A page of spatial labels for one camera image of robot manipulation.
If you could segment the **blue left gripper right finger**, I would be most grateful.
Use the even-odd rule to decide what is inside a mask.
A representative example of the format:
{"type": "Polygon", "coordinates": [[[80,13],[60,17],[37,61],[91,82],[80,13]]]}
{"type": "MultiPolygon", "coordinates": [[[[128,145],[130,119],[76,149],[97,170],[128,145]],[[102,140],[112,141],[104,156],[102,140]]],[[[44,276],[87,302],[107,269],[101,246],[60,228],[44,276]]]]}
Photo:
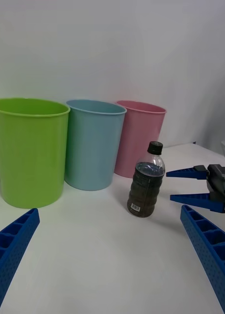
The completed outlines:
{"type": "Polygon", "coordinates": [[[180,220],[225,313],[225,232],[187,205],[180,220]]]}

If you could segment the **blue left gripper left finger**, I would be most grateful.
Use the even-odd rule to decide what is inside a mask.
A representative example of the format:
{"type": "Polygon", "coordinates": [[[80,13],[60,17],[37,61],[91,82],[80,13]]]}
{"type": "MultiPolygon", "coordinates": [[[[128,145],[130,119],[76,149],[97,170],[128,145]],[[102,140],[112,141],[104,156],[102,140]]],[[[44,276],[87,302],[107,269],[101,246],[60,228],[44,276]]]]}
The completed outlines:
{"type": "Polygon", "coordinates": [[[33,208],[0,231],[0,307],[39,223],[33,208]]]}

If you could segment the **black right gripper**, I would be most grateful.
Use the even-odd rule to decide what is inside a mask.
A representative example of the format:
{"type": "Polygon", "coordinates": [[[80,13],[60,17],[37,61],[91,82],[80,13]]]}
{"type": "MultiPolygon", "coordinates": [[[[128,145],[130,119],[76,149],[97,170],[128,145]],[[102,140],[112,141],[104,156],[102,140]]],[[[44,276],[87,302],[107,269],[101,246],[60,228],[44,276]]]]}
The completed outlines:
{"type": "Polygon", "coordinates": [[[191,168],[169,171],[166,173],[166,177],[207,179],[207,187],[210,193],[170,195],[170,200],[209,209],[212,212],[225,213],[225,166],[210,164],[206,169],[204,165],[197,165],[191,168]]]}

